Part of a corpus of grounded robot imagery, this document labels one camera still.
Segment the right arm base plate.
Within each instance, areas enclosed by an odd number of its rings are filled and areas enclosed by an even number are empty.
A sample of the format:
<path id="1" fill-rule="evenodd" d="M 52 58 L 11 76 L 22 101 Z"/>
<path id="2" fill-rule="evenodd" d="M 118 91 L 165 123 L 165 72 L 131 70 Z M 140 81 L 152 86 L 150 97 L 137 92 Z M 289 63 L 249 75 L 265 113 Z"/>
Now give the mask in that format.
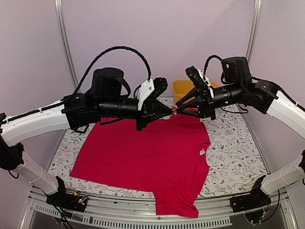
<path id="1" fill-rule="evenodd" d="M 234 195 L 230 199 L 230 206 L 233 212 L 247 211 L 271 204 L 269 195 L 266 195 L 261 189 L 250 191 L 246 195 Z"/>

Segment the red t-shirt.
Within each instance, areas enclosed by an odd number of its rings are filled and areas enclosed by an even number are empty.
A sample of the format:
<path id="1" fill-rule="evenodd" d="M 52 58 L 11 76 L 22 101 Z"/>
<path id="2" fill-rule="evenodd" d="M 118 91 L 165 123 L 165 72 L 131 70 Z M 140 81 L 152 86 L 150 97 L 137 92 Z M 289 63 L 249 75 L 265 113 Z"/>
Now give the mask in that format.
<path id="1" fill-rule="evenodd" d="M 159 119 L 137 131 L 133 120 L 96 124 L 72 177 L 152 192 L 157 215 L 197 218 L 194 205 L 209 172 L 210 139 L 204 123 L 187 115 Z"/>

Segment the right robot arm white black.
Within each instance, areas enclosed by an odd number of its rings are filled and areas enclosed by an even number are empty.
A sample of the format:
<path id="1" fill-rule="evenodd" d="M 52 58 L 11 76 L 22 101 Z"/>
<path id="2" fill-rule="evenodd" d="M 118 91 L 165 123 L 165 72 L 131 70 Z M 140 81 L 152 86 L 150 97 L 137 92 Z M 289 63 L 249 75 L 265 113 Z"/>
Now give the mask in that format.
<path id="1" fill-rule="evenodd" d="M 212 87 L 206 75 L 209 61 L 213 58 L 218 59 L 222 67 L 223 86 L 218 88 Z M 212 55 L 207 58 L 203 70 L 191 66 L 185 71 L 194 88 L 176 102 L 178 114 L 214 120 L 216 108 L 242 104 L 279 120 L 301 137 L 305 136 L 305 109 L 278 84 L 252 77 L 245 57 L 222 59 Z M 258 178 L 250 193 L 232 197 L 231 205 L 256 208 L 267 204 L 272 193 L 304 178 L 305 155 L 301 154 L 280 170 Z"/>

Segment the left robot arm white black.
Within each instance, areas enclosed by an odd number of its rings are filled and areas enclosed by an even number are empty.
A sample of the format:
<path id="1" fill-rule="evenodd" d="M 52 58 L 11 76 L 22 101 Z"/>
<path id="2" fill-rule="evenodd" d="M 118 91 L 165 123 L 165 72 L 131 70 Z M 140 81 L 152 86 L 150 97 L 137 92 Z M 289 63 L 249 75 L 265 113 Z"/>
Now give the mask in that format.
<path id="1" fill-rule="evenodd" d="M 122 94 L 122 88 L 130 92 L 122 70 L 106 67 L 93 73 L 90 89 L 85 93 L 65 96 L 51 105 L 17 116 L 0 115 L 0 167 L 15 171 L 30 183 L 41 188 L 60 207 L 67 207 L 71 197 L 65 184 L 32 161 L 22 142 L 45 133 L 73 129 L 100 122 L 107 123 L 134 119 L 137 130 L 150 122 L 171 113 L 169 107 L 158 101 L 167 89 L 165 78 L 158 77 L 142 83 L 134 98 Z"/>

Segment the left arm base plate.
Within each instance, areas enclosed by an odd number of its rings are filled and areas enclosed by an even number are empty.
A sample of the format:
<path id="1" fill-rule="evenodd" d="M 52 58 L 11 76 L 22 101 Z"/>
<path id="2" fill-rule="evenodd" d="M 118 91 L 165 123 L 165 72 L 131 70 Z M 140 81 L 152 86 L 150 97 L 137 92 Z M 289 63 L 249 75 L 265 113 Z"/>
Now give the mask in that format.
<path id="1" fill-rule="evenodd" d="M 74 194 L 57 191 L 47 195 L 46 203 L 63 209 L 85 212 L 87 201 L 88 196 L 80 194 L 79 191 Z"/>

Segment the gold brooch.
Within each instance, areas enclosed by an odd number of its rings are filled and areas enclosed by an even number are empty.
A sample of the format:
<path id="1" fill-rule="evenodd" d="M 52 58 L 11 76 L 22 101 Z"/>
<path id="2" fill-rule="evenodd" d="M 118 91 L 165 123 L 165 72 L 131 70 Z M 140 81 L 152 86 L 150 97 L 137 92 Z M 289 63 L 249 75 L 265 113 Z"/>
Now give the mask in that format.
<path id="1" fill-rule="evenodd" d="M 172 107 L 172 115 L 177 115 L 177 106 L 176 105 L 174 105 Z"/>

